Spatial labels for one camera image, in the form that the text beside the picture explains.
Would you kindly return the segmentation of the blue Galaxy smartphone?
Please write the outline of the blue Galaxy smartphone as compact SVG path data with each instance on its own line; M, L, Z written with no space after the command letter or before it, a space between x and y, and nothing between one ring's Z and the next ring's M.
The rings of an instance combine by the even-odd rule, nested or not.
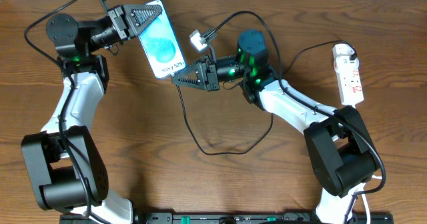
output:
M161 14L139 35L153 74L161 79L186 67L186 62L175 36L163 2L155 0L148 5L159 5Z

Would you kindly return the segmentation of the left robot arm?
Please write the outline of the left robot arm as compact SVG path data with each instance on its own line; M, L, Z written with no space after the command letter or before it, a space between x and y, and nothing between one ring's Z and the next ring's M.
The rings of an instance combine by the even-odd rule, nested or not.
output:
M63 222L141 222L133 203L109 187L90 130L109 81L99 50L139 36L162 12L158 4L118 5L96 21L78 21L62 8L44 17L64 88L49 121L23 138L21 150L38 206L60 212Z

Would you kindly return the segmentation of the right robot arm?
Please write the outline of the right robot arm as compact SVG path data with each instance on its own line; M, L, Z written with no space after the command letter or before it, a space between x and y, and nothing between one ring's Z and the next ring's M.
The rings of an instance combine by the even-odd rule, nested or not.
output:
M261 31L238 37L237 53L205 55L172 76L177 87L217 91L221 82L241 79L249 103L281 117L304 136L312 169L322 186L315 214L322 223L349 223L359 196L376 171L385 179L381 160L360 113L353 105L341 109L323 105L294 89L268 61Z

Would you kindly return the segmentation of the white USB charger plug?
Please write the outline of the white USB charger plug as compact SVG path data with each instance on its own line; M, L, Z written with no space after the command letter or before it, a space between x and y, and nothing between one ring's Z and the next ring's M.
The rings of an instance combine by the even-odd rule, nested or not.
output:
M332 48L333 57L336 59L340 56L349 56L350 60L353 61L357 58L357 52L356 50L347 43L339 43L336 44Z

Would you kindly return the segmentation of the white power strip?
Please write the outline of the white power strip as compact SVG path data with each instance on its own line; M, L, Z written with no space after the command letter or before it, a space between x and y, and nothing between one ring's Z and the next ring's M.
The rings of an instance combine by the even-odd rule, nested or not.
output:
M359 60L350 60L350 56L337 56L334 70L338 80L340 100L343 105L355 106L364 100L359 72Z

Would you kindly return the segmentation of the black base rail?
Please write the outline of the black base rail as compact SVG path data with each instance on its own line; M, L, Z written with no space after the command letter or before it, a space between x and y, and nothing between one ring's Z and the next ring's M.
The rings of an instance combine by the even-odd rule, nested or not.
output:
M373 224L393 224L393 215L387 213L370 214L370 223ZM280 214L173 214L173 213L146 213L143 217L137 218L136 223L146 224L250 224L250 223L328 223L321 222L314 213L308 212L287 212ZM90 220L77 220L61 215L59 223L96 223ZM347 223L362 224L368 223L365 214L355 213Z

